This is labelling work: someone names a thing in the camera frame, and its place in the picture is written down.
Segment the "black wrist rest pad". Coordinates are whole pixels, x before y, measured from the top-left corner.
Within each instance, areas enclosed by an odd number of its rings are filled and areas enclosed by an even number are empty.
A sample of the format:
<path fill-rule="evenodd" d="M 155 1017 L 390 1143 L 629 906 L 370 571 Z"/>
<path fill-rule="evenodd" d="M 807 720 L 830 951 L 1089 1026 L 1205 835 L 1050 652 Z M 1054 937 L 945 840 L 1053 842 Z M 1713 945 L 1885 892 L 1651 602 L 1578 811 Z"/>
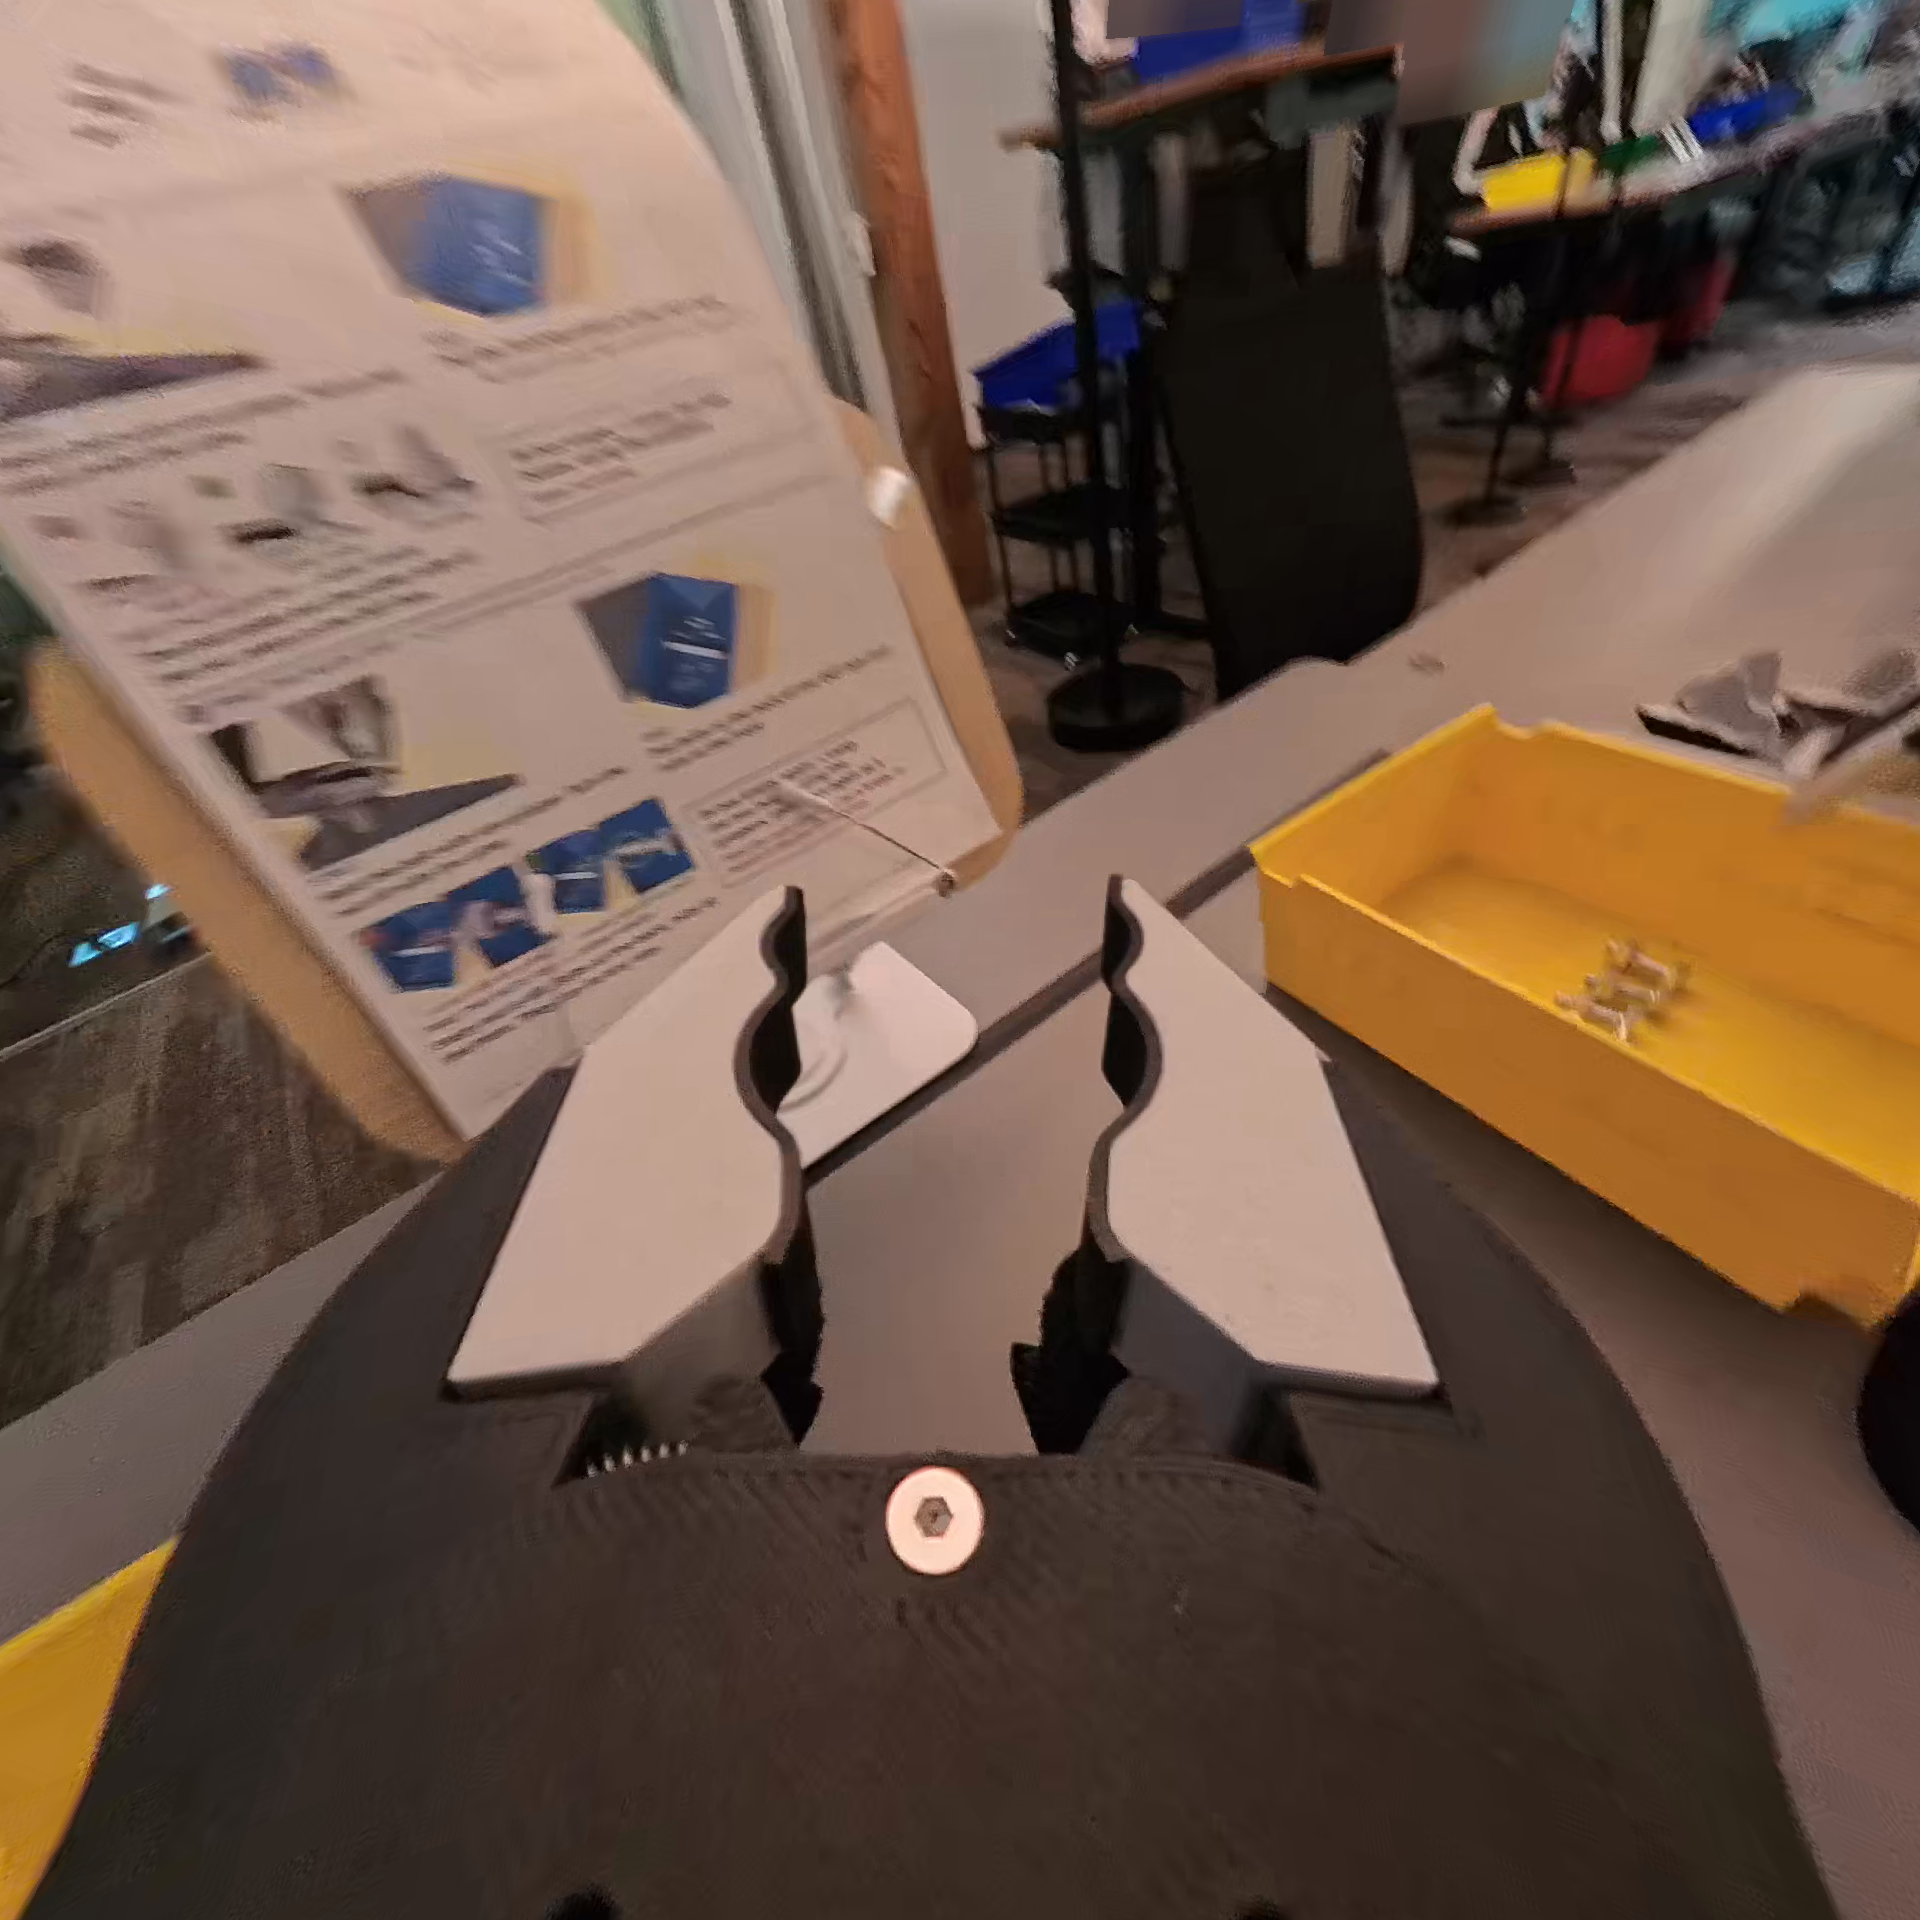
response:
<path fill-rule="evenodd" d="M 1919 1299 L 1887 1322 L 1863 1369 L 1857 1431 L 1887 1501 L 1919 1532 Z"/>

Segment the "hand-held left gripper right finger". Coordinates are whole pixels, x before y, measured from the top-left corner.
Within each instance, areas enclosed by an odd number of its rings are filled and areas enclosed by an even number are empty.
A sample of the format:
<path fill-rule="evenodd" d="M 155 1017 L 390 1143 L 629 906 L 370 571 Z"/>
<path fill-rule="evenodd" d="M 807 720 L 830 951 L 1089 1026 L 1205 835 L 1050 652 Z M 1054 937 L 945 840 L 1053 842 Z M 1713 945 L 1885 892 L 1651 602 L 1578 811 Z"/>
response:
<path fill-rule="evenodd" d="M 1128 1384 L 1223 1457 L 1302 1457 L 1297 1395 L 1441 1402 L 1323 1055 L 1129 877 L 1109 882 L 1101 979 L 1120 1109 L 1040 1338 L 1013 1351 L 1035 1450 L 1080 1452 Z"/>

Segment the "black pole stand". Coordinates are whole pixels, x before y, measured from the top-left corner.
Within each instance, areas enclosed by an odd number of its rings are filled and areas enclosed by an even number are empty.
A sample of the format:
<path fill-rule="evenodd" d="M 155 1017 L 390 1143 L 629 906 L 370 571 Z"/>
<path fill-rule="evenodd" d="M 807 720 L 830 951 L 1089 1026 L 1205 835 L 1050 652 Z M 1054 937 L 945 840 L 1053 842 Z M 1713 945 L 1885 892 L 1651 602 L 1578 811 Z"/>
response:
<path fill-rule="evenodd" d="M 1073 4 L 1048 4 L 1054 77 L 1054 153 L 1064 173 L 1069 301 L 1073 307 L 1080 421 L 1089 467 L 1093 543 L 1096 653 L 1048 698 L 1048 731 L 1070 753 L 1138 753 L 1170 737 L 1184 720 L 1184 681 L 1123 653 L 1120 600 L 1113 578 L 1111 489 L 1097 348 L 1097 300 L 1089 223 L 1081 120 L 1074 91 L 1077 48 Z"/>

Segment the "white stand base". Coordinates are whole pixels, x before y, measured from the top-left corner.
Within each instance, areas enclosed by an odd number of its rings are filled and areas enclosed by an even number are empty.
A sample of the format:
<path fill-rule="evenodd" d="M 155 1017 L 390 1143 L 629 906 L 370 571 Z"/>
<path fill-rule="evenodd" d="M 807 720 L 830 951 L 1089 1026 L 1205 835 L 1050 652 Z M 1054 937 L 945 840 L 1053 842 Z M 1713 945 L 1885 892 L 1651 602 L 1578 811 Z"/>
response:
<path fill-rule="evenodd" d="M 969 1009 L 893 945 L 810 981 L 793 1024 L 801 1076 L 777 1115 L 805 1173 L 958 1067 L 979 1039 Z"/>

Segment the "black mesh chair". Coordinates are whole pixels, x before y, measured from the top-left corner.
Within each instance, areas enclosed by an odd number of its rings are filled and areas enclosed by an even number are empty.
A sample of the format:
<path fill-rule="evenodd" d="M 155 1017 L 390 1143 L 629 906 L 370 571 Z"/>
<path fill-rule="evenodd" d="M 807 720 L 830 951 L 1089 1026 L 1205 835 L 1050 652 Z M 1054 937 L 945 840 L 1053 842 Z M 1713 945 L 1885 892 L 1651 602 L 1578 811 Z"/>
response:
<path fill-rule="evenodd" d="M 1425 520 L 1367 259 L 1294 272 L 1256 208 L 1191 235 L 1160 346 L 1217 699 L 1402 628 Z"/>

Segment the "blue storage bin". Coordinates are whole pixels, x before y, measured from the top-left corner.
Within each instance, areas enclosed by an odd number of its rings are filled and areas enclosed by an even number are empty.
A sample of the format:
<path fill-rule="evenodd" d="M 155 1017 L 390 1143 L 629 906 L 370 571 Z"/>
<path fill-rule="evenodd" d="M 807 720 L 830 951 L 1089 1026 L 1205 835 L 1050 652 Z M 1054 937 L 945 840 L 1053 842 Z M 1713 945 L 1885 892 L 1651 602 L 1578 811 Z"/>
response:
<path fill-rule="evenodd" d="M 1123 297 L 1096 309 L 1096 356 L 1126 368 L 1141 346 L 1141 307 Z M 1021 346 L 975 368 L 976 404 L 986 411 L 1064 409 L 1080 383 L 1074 321 L 1046 327 Z"/>

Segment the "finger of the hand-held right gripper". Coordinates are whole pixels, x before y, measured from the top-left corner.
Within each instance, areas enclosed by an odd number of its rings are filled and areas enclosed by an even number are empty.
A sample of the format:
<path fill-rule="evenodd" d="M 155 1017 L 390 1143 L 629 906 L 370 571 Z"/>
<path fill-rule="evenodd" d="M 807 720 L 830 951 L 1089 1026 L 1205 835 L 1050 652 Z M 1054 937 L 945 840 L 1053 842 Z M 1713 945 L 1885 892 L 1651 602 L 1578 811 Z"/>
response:
<path fill-rule="evenodd" d="M 1784 762 L 1784 816 L 1811 824 L 1865 803 L 1919 803 L 1919 658 L 1871 658 L 1838 689 L 1790 689 L 1793 741 Z"/>
<path fill-rule="evenodd" d="M 1784 658 L 1777 652 L 1743 657 L 1693 680 L 1665 704 L 1639 704 L 1638 719 L 1653 737 L 1707 753 L 1789 754 Z"/>

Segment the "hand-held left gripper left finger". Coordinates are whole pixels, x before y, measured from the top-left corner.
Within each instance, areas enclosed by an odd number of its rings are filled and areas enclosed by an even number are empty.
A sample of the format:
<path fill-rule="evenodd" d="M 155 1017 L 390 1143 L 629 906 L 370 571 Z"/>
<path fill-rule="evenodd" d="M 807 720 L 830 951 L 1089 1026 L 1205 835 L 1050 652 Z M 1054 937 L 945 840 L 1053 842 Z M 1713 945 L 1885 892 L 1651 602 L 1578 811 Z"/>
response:
<path fill-rule="evenodd" d="M 448 1397 L 587 1397 L 641 1450 L 817 1420 L 825 1300 L 801 1151 L 802 889 L 749 901 L 573 1067 L 448 1360 Z"/>

